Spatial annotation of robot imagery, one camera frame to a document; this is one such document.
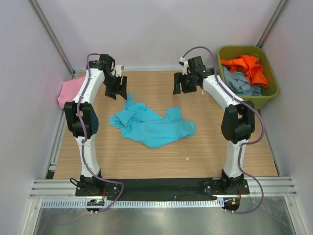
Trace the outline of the cyan t shirt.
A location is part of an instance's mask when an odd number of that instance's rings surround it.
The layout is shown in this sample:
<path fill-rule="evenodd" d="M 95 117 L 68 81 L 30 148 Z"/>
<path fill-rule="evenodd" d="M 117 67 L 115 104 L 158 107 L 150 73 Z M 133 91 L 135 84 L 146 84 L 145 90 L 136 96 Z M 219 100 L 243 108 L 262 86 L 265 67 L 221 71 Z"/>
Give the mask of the cyan t shirt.
<path fill-rule="evenodd" d="M 132 93 L 123 109 L 110 116 L 109 124 L 119 129 L 123 138 L 149 148 L 159 148 L 196 133 L 195 123 L 183 119 L 179 106 L 167 108 L 163 117 L 145 103 L 134 101 Z"/>

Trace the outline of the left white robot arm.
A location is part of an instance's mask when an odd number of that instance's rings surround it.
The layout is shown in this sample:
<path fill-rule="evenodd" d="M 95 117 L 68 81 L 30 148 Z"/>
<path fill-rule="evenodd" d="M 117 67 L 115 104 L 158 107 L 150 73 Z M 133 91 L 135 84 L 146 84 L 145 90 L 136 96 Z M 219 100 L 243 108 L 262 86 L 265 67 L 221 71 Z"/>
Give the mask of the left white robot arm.
<path fill-rule="evenodd" d="M 105 85 L 105 96 L 116 99 L 117 95 L 127 99 L 127 77 L 122 75 L 123 66 L 116 65 L 109 54 L 99 54 L 97 60 L 87 59 L 87 70 L 78 94 L 65 102 L 64 112 L 67 127 L 79 147 L 82 170 L 75 182 L 77 196 L 99 196 L 105 189 L 105 181 L 96 157 L 95 137 L 99 120 L 93 108 L 101 85 Z"/>

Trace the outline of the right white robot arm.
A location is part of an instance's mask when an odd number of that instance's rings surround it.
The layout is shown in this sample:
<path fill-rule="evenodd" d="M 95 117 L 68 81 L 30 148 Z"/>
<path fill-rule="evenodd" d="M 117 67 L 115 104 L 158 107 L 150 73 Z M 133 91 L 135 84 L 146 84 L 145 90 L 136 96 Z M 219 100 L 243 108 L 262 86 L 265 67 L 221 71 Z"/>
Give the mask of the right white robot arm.
<path fill-rule="evenodd" d="M 215 70 L 204 65 L 200 56 L 180 58 L 182 72 L 174 74 L 174 94 L 191 93 L 200 87 L 208 92 L 224 111 L 221 132 L 227 141 L 226 161 L 220 187 L 224 193 L 238 193 L 244 183 L 242 163 L 245 145 L 255 130 L 254 112 L 222 81 Z"/>

